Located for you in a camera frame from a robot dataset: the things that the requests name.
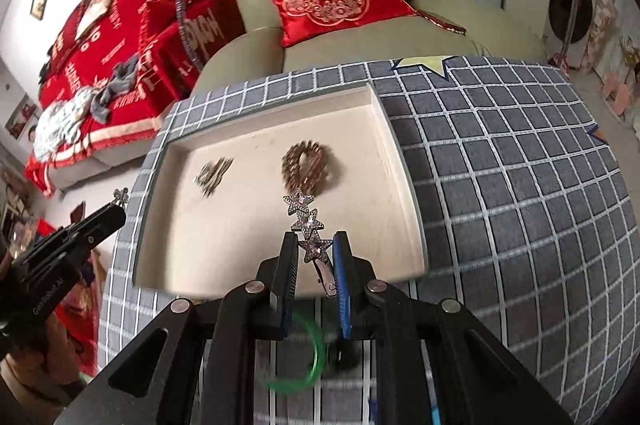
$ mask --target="red printed blanket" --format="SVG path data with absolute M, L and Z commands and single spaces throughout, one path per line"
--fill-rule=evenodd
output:
M 206 62 L 244 33 L 235 0 L 187 0 L 186 32 L 190 46 Z M 118 63 L 138 54 L 135 87 L 115 98 L 111 115 L 100 124 L 87 114 L 81 137 L 63 144 L 46 163 L 31 154 L 25 176 L 45 195 L 55 192 L 49 168 L 70 166 L 97 150 L 155 137 L 176 100 L 188 97 L 198 71 L 186 55 L 175 19 L 175 0 L 114 0 L 109 14 L 70 53 L 60 72 L 47 79 L 43 108 L 70 100 L 83 86 L 105 84 Z

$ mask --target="rhinestone star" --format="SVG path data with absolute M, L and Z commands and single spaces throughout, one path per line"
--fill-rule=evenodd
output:
M 289 204 L 289 215 L 293 215 L 300 211 L 303 214 L 309 213 L 308 204 L 314 200 L 313 196 L 306 196 L 302 193 L 302 190 L 296 189 L 292 196 L 283 196 L 282 198 L 286 204 Z
M 311 238 L 306 241 L 299 241 L 298 246 L 305 251 L 305 262 L 311 262 L 314 259 L 329 262 L 329 254 L 326 252 L 333 244 L 330 239 L 320 239 L 318 232 L 314 230 Z
M 318 209 L 313 209 L 308 214 L 298 213 L 298 220 L 291 225 L 291 231 L 301 231 L 305 239 L 311 239 L 316 230 L 322 230 L 324 225 L 318 221 Z

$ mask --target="screw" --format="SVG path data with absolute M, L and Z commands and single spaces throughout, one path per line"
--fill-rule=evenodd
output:
M 373 279 L 367 282 L 367 289 L 373 293 L 382 293 L 386 290 L 386 282 L 380 279 Z
M 264 290 L 264 283 L 259 280 L 251 280 L 244 285 L 244 289 L 247 293 L 260 293 Z
M 462 306 L 455 299 L 444 299 L 440 305 L 442 309 L 447 313 L 458 313 Z
M 189 309 L 191 303 L 187 299 L 176 299 L 171 303 L 171 311 L 174 313 L 184 313 Z

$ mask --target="gray checkered fabric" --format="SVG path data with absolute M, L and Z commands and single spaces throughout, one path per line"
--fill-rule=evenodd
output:
M 244 113 L 370 81 L 398 138 L 426 233 L 430 271 L 402 288 L 420 300 L 463 302 L 576 423 L 594 421 L 622 385 L 640 342 L 640 240 L 618 164 L 606 142 L 592 136 L 592 116 L 555 69 L 480 57 L 451 58 L 446 66 L 447 79 L 390 61 L 317 68 L 174 106 L 117 238 L 99 364 L 174 298 L 131 282 L 161 150 Z M 334 300 L 299 301 L 298 311 L 337 333 Z M 352 372 L 328 373 L 313 389 L 285 396 L 261 380 L 302 375 L 310 346 L 301 332 L 259 344 L 256 423 L 368 424 L 376 398 L 374 346 L 359 347 L 362 362 Z

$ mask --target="star hair clip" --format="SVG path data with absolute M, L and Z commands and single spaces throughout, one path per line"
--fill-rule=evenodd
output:
M 324 230 L 324 225 L 318 220 L 318 209 L 309 210 L 308 206 L 314 200 L 313 196 L 305 195 L 300 188 L 292 195 L 284 196 L 284 202 L 289 205 L 287 214 L 295 214 L 298 220 L 291 225 L 291 231 L 301 231 L 303 241 L 298 246 L 305 251 L 305 262 L 313 262 L 318 272 L 318 282 L 324 287 L 327 296 L 335 297 L 334 266 L 329 259 L 327 250 L 333 244 L 330 239 L 321 239 L 318 230 Z

